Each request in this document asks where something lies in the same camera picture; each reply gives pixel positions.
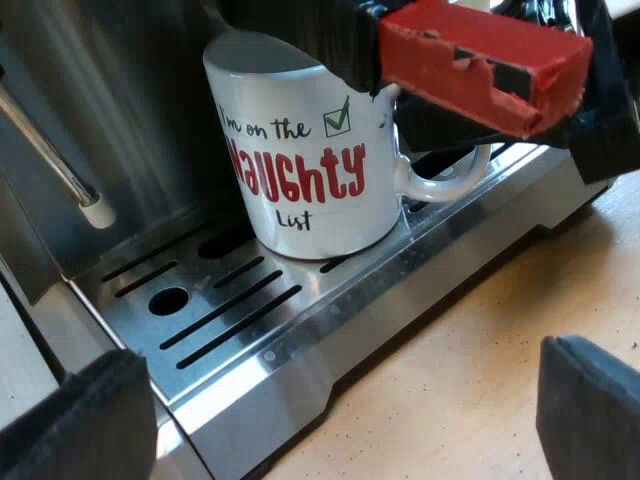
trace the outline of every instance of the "drip tray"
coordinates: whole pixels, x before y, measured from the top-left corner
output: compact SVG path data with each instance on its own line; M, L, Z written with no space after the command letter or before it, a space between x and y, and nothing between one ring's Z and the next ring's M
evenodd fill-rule
M566 151L496 149L464 200L405 202L395 228L350 257L295 261L246 228L235 242L205 229L151 253L132 246L71 285L119 346L147 358L156 393L215 478L241 478L395 333L522 235L606 188L584 186Z

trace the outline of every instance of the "red foam block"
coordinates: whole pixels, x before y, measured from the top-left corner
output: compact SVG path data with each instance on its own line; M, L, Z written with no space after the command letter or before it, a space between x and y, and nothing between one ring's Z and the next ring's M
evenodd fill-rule
M589 38L442 0L387 15L379 40L385 80L525 139L576 111L593 49ZM472 56L455 60L456 47ZM494 86L495 63L529 75L528 99Z

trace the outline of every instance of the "stainless steel surface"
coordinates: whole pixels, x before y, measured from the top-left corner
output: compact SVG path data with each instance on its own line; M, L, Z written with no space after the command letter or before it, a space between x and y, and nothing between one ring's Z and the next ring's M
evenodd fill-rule
M108 230L92 228L57 174L0 115L0 164L21 202L0 203L19 219L0 235L0 252L31 301L51 282L21 271L21 259L41 254L18 240L28 235L21 225L30 224L71 278L195 206L227 211L210 215L218 224L242 211L201 59L223 26L200 0L4 0L0 19L3 85L118 218ZM0 190L8 189L4 180Z
M100 194L73 171L73 168L60 156L56 147L33 124L20 105L18 105L18 102L15 101L2 84L0 84L0 110L4 112L11 123L36 149L40 154L40 158L56 173L79 205L89 207L98 201Z
M140 260L139 249L121 250L71 285L114 341L147 357L215 478L236 479L318 416L333 384L391 336L604 188L584 186L568 152L520 144L462 201L405 204L387 237L341 263L285 259L255 240L201 258L213 236L203 230Z

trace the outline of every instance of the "wooden surface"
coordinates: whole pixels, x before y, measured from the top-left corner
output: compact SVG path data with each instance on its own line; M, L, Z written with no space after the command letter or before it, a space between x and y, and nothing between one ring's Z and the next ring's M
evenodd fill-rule
M0 429L58 388L0 284Z
M494 270L418 320L266 478L549 479L542 338L581 334L640 369L640 174Z

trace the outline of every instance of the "mug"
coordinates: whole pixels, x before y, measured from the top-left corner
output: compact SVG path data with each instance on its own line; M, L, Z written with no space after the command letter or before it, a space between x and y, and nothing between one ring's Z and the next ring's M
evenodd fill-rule
M304 52L253 32L223 33L203 60L251 225L277 253L356 252L393 228L400 196L449 202L485 175L489 145L452 179L411 169L393 123L396 85L357 92Z

